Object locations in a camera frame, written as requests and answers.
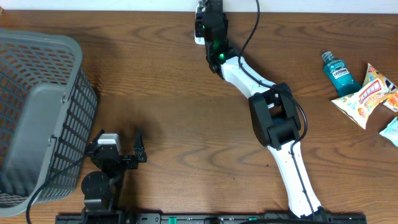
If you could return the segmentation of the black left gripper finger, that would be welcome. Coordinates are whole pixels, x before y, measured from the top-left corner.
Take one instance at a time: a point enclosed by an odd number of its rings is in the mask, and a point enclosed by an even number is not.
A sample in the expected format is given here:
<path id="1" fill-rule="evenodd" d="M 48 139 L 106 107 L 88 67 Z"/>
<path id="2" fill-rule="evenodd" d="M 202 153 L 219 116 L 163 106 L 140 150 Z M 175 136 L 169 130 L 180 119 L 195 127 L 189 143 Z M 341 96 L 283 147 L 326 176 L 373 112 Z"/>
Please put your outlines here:
<path id="1" fill-rule="evenodd" d="M 138 162 L 147 162 L 147 154 L 142 140 L 142 131 L 138 130 L 133 144 L 134 155 Z"/>
<path id="2" fill-rule="evenodd" d="M 97 143 L 97 142 L 98 142 L 98 139 L 101 137 L 102 134 L 104 134 L 104 129 L 101 129 L 101 130 L 99 131 L 99 133 L 94 137 L 93 143 Z"/>

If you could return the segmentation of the teal liquid bottle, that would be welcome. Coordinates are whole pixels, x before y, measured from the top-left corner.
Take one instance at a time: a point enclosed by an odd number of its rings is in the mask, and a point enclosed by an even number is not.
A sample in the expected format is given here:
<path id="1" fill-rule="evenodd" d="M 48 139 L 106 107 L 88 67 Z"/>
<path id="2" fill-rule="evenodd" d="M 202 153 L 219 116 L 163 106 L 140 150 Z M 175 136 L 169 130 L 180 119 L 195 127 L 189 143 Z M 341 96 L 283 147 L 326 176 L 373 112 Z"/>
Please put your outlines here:
<path id="1" fill-rule="evenodd" d="M 339 97 L 356 93 L 361 89 L 361 85 L 354 80 L 344 60 L 336 58 L 329 50 L 323 51 L 321 58 L 325 63 L 323 71 L 334 85 Z"/>

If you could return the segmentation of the yellow snack bag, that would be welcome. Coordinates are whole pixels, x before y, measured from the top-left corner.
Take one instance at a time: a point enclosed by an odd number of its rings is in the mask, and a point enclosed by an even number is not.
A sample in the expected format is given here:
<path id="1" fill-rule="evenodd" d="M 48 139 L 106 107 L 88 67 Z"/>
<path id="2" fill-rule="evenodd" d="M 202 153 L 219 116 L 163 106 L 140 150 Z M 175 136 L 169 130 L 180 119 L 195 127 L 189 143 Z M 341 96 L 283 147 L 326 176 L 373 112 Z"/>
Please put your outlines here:
<path id="1" fill-rule="evenodd" d="M 362 89 L 331 102 L 357 125 L 366 129 L 366 123 L 377 105 L 395 93 L 397 86 L 369 63 Z"/>

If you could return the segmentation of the light teal wipes packet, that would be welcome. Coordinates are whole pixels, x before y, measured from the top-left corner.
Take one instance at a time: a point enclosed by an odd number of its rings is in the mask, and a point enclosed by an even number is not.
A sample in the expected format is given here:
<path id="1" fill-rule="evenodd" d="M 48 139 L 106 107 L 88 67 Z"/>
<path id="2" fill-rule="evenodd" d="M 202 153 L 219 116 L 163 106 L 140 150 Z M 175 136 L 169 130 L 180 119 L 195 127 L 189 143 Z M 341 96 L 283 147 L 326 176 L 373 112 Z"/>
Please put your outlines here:
<path id="1" fill-rule="evenodd" d="M 395 147 L 398 147 L 398 120 L 395 117 L 382 131 L 379 132 L 382 137 L 390 140 Z"/>

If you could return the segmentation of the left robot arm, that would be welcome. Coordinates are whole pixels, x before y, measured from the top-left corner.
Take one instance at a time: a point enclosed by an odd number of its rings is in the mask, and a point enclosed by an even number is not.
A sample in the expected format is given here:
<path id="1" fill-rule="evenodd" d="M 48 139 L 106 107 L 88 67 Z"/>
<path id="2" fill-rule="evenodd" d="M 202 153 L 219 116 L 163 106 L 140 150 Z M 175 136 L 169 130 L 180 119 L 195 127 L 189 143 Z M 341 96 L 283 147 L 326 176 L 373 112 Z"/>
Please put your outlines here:
<path id="1" fill-rule="evenodd" d="M 81 183 L 85 207 L 83 223 L 135 223 L 134 215 L 119 208 L 119 198 L 127 170 L 137 169 L 147 161 L 147 154 L 138 131 L 133 144 L 133 154 L 121 155 L 121 143 L 117 134 L 101 130 L 87 145 L 85 155 L 98 168 L 86 175 Z"/>

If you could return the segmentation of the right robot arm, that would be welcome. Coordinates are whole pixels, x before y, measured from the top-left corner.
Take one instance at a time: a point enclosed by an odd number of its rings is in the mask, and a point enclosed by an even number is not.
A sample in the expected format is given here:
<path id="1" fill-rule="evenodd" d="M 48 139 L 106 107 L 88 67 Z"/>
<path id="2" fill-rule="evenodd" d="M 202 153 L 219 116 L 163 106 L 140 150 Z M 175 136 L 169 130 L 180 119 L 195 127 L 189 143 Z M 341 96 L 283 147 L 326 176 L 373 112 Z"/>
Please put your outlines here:
<path id="1" fill-rule="evenodd" d="M 275 84 L 252 69 L 243 51 L 228 40 L 228 18 L 221 0 L 200 0 L 195 9 L 195 42 L 206 48 L 210 70 L 234 85 L 249 102 L 257 140 L 271 152 L 287 191 L 290 211 L 300 219 L 321 220 L 300 150 L 308 129 L 302 107 L 286 83 Z"/>

